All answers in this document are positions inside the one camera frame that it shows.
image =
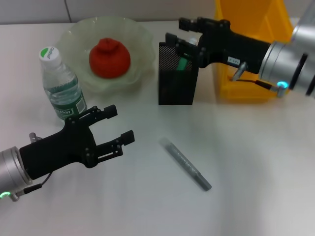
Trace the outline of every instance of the black mesh pen holder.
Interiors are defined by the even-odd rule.
[[[194,61],[188,60],[184,69],[177,70],[180,59],[175,48],[159,43],[159,105],[191,105],[193,102],[199,67]]]

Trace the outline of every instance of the cable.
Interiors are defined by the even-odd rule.
[[[47,178],[41,183],[42,186],[47,182],[47,180],[50,178],[51,174],[52,174],[52,172],[49,173],[49,175],[47,176]]]
[[[272,88],[272,85],[270,85],[268,83],[265,83],[263,81],[260,81],[260,80],[236,80],[236,81],[254,83],[254,84],[256,84],[258,86],[261,86],[261,87],[263,87],[264,89],[267,89],[267,90],[270,90]]]
[[[50,178],[51,174],[52,174],[52,172],[49,173],[49,175],[46,177],[46,179],[42,183],[35,184],[35,185],[31,186],[31,187],[23,189],[22,190],[23,193],[21,195],[28,194],[28,193],[30,193],[32,191],[40,189],[47,182],[47,180]]]

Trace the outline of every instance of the gray marker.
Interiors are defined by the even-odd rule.
[[[205,190],[212,188],[211,184],[201,175],[199,170],[188,161],[188,159],[172,144],[168,139],[164,138],[160,141],[163,147],[175,158],[175,160],[194,178],[194,180]]]

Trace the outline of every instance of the green marker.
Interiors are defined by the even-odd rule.
[[[197,39],[192,37],[188,40],[188,43],[196,45]],[[185,70],[187,64],[188,64],[188,60],[186,58],[180,58],[176,70]]]

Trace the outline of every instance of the green indicator light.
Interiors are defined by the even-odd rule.
[[[0,194],[0,198],[4,198],[6,196],[9,196],[11,193],[10,192],[3,192]]]

